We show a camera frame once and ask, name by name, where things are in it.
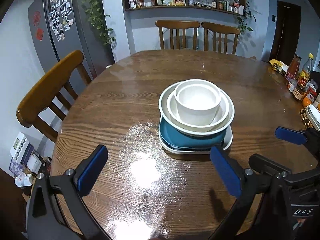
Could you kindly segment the wooden chair back left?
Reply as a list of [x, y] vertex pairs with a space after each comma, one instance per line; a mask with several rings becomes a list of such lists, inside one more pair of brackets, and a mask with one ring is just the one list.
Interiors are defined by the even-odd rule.
[[193, 30], [192, 36], [192, 49], [196, 50], [197, 47], [197, 31], [199, 30], [200, 23], [198, 21], [178, 21], [178, 20], [157, 20], [155, 26], [159, 31], [160, 48], [165, 49], [164, 44], [164, 31], [169, 31], [169, 47], [170, 49], [185, 49], [187, 48], [187, 35], [188, 29]]

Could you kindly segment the medium white bowl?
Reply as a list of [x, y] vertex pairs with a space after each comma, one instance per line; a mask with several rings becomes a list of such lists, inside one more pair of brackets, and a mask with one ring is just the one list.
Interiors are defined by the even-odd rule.
[[229, 113], [227, 96], [215, 84], [201, 79], [180, 82], [167, 98], [169, 119], [191, 132], [209, 132]]

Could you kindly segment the large white bowl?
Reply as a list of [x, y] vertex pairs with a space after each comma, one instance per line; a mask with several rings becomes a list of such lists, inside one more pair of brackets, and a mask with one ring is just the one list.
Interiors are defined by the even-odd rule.
[[228, 94], [220, 88], [218, 88], [218, 91], [222, 95], [222, 102], [220, 103], [216, 117], [210, 125], [196, 127], [183, 123], [177, 111], [177, 103], [174, 102], [175, 88], [180, 83], [182, 83], [182, 81], [167, 87], [159, 98], [161, 118], [165, 119], [171, 126], [183, 134], [204, 137], [219, 133], [232, 123], [235, 115], [234, 104]]

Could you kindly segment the brown lidded jar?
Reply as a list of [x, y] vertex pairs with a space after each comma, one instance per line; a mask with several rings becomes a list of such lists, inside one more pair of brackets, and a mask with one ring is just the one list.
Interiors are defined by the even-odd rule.
[[297, 85], [294, 90], [293, 90], [293, 97], [298, 100], [298, 101], [302, 101], [304, 98], [304, 95], [306, 93], [306, 88], [305, 87], [301, 87], [300, 85]]

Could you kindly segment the white square dish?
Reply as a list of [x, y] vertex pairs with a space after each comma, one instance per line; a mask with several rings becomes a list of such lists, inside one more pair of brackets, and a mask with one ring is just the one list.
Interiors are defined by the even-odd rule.
[[[188, 151], [188, 150], [176, 150], [169, 146], [161, 137], [160, 132], [158, 133], [159, 141], [161, 146], [166, 150], [167, 152], [170, 152], [172, 154], [195, 154], [195, 155], [202, 155], [202, 154], [209, 154], [210, 150], [204, 150], [204, 151]], [[226, 129], [226, 135], [223, 139], [223, 149], [226, 151], [230, 148], [231, 144], [233, 142], [233, 132], [231, 125], [229, 125]]]

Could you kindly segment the orange fruit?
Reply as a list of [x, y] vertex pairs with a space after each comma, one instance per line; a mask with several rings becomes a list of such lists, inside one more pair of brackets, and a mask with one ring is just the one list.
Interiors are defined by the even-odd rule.
[[312, 101], [308, 97], [304, 97], [302, 100], [302, 106], [304, 108], [308, 107], [308, 105], [311, 105]]

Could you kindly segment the white ramekin cup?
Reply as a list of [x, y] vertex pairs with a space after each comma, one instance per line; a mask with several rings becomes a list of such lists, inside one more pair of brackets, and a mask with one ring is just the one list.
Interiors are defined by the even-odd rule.
[[207, 126], [216, 116], [222, 95], [213, 83], [190, 79], [177, 85], [174, 98], [181, 121], [193, 126]]

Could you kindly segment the yellow snack packet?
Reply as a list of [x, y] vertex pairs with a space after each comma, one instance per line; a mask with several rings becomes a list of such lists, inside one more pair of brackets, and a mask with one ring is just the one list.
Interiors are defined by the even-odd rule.
[[272, 66], [272, 69], [276, 72], [278, 72], [279, 74], [281, 74], [282, 76], [285, 76], [288, 70], [288, 65], [286, 65], [285, 63], [278, 61], [276, 59], [271, 59], [269, 61], [269, 63]]

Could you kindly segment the blue square plate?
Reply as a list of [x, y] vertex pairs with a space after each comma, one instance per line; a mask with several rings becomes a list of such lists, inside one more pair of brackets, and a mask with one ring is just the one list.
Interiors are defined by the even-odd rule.
[[174, 149], [184, 149], [196, 151], [207, 150], [216, 144], [222, 145], [227, 129], [204, 137], [193, 137], [183, 134], [171, 126], [165, 119], [161, 118], [159, 123], [161, 138]]

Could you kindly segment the wooden chair back right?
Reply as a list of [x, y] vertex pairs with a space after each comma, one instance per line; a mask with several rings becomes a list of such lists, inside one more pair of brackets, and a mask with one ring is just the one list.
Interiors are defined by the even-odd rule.
[[230, 43], [228, 37], [229, 35], [232, 35], [234, 36], [232, 54], [236, 54], [238, 37], [240, 35], [239, 28], [211, 22], [202, 22], [201, 27], [204, 30], [204, 51], [209, 50], [209, 32], [211, 32], [213, 35], [212, 49], [214, 52], [227, 54], [228, 43]]

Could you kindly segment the green plant right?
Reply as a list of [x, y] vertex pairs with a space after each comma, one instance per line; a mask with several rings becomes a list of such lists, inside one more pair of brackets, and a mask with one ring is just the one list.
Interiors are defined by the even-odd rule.
[[257, 22], [253, 9], [250, 5], [250, 0], [239, 1], [239, 6], [243, 6], [243, 13], [236, 16], [238, 22], [238, 29], [240, 34], [238, 36], [238, 44], [244, 41], [246, 34], [252, 34], [254, 31], [253, 24]]

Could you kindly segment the grey refrigerator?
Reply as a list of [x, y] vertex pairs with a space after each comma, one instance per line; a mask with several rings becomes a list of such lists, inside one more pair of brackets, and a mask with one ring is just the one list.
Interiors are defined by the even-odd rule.
[[34, 0], [28, 8], [33, 44], [44, 72], [69, 53], [80, 50], [92, 78], [114, 64], [110, 45], [103, 44], [85, 13], [84, 0]]

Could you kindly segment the dark door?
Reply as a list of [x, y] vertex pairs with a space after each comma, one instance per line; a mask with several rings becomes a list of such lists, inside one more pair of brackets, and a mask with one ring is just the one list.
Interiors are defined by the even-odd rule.
[[276, 29], [270, 52], [270, 60], [276, 59], [288, 66], [296, 53], [301, 23], [301, 7], [278, 1]]

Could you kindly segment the boxes on floor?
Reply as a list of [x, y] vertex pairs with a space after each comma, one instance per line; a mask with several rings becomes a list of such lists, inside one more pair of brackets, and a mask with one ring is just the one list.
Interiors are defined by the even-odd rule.
[[51, 158], [42, 157], [21, 132], [10, 148], [10, 155], [9, 171], [14, 175], [17, 187], [32, 186], [40, 173], [50, 175]]

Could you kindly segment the wooden chair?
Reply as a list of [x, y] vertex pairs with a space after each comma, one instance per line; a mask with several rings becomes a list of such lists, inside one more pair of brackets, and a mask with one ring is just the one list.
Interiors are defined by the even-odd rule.
[[204, 51], [209, 50], [209, 32], [211, 32], [213, 35], [212, 49], [214, 52], [227, 54], [228, 43], [230, 43], [228, 37], [229, 35], [232, 35], [234, 36], [232, 54], [236, 54], [238, 37], [240, 35], [239, 28], [211, 22], [202, 22], [201, 27], [204, 30]]
[[198, 21], [178, 21], [178, 20], [157, 20], [155, 26], [159, 31], [160, 48], [165, 49], [164, 44], [164, 31], [169, 31], [169, 47], [170, 49], [185, 49], [187, 48], [187, 35], [188, 29], [193, 30], [192, 36], [192, 49], [196, 50], [197, 47], [197, 31], [199, 30], [200, 23]]
[[83, 53], [75, 50], [44, 74], [17, 107], [16, 117], [22, 126], [26, 128], [33, 126], [49, 140], [56, 142], [58, 132], [40, 118], [39, 114], [49, 108], [60, 120], [65, 119], [66, 115], [53, 103], [53, 100], [57, 98], [67, 110], [71, 109], [71, 104], [60, 90], [64, 88], [74, 100], [78, 98], [78, 94], [69, 82], [74, 70], [78, 71], [85, 85], [91, 83], [92, 79], [85, 70], [83, 60]]

